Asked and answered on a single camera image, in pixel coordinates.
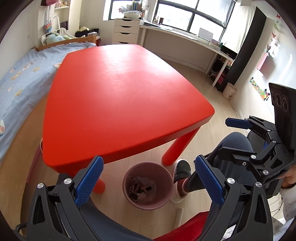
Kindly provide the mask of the right hand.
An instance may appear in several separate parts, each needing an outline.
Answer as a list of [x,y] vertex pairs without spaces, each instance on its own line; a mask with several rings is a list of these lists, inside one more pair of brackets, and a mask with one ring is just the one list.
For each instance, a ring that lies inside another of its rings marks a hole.
[[291,165],[290,169],[286,173],[281,175],[279,179],[283,180],[281,188],[292,188],[296,183],[296,165]]

